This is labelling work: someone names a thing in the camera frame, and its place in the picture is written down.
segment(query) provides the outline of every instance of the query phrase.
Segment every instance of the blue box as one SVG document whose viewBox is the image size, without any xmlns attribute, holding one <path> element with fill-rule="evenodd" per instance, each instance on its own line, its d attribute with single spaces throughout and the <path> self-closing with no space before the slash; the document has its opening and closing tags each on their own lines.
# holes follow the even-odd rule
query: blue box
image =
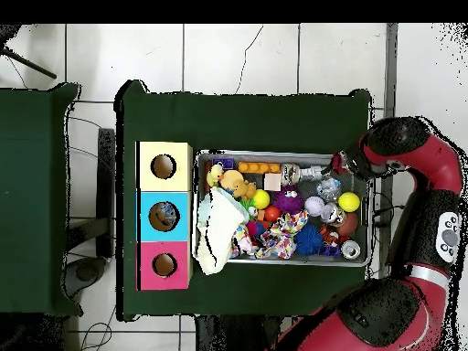
<svg viewBox="0 0 468 351">
<path fill-rule="evenodd" d="M 191 196 L 189 192 L 142 192 L 140 218 L 141 242 L 189 241 L 191 214 L 190 200 Z M 159 231 L 150 223 L 150 210 L 154 205 L 160 202 L 170 202 L 178 212 L 179 219 L 174 228 L 169 231 Z"/>
</svg>

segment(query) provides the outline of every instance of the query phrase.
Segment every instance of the yellow ball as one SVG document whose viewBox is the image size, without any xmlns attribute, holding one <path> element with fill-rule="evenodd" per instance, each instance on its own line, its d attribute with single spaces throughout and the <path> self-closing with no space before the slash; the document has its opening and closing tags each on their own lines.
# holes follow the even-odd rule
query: yellow ball
<svg viewBox="0 0 468 351">
<path fill-rule="evenodd" d="M 340 205 L 340 208 L 342 208 L 346 213 L 356 211 L 359 204 L 359 197 L 355 193 L 344 193 L 338 199 L 338 205 Z"/>
<path fill-rule="evenodd" d="M 258 210 L 263 210 L 270 204 L 270 196 L 265 190 L 257 189 L 253 195 L 253 206 Z"/>
</svg>

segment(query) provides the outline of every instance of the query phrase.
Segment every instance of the colorful fabric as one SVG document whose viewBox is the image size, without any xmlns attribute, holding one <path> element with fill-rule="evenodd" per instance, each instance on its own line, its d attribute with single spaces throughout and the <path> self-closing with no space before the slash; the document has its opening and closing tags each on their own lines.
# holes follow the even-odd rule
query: colorful fabric
<svg viewBox="0 0 468 351">
<path fill-rule="evenodd" d="M 289 260 L 296 249 L 293 237 L 307 223 L 308 218 L 307 210 L 295 215 L 283 214 L 269 230 L 261 234 L 260 240 L 263 247 L 255 253 L 255 257 L 264 259 L 274 254 Z"/>
<path fill-rule="evenodd" d="M 250 239 L 249 231 L 244 224 L 238 225 L 232 237 L 232 247 L 230 258 L 234 259 L 241 254 L 252 252 L 252 240 Z"/>
</svg>

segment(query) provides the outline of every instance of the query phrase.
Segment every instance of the wooden block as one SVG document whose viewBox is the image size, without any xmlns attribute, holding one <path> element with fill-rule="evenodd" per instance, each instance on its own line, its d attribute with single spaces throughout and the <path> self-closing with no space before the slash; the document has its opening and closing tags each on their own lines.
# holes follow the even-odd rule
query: wooden block
<svg viewBox="0 0 468 351">
<path fill-rule="evenodd" d="M 192 190 L 193 151 L 189 144 L 140 142 L 139 146 L 142 191 Z"/>
<path fill-rule="evenodd" d="M 162 205 L 167 202 L 175 209 L 174 224 L 169 217 L 165 218 Z M 142 192 L 140 207 L 141 242 L 190 240 L 191 192 Z"/>
<path fill-rule="evenodd" d="M 263 189 L 265 191 L 281 191 L 282 190 L 282 175 L 281 174 L 265 174 L 263 177 Z"/>
<path fill-rule="evenodd" d="M 187 289 L 193 272 L 189 245 L 188 242 L 142 242 L 141 266 L 137 268 L 140 291 Z"/>
</svg>

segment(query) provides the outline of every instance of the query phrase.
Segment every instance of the white ball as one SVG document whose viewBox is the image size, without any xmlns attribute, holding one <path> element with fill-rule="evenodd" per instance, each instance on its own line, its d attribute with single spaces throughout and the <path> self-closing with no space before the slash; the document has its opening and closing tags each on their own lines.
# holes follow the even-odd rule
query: white ball
<svg viewBox="0 0 468 351">
<path fill-rule="evenodd" d="M 309 197 L 305 201 L 305 209 L 312 217 L 318 217 L 322 214 L 325 203 L 320 197 Z"/>
</svg>

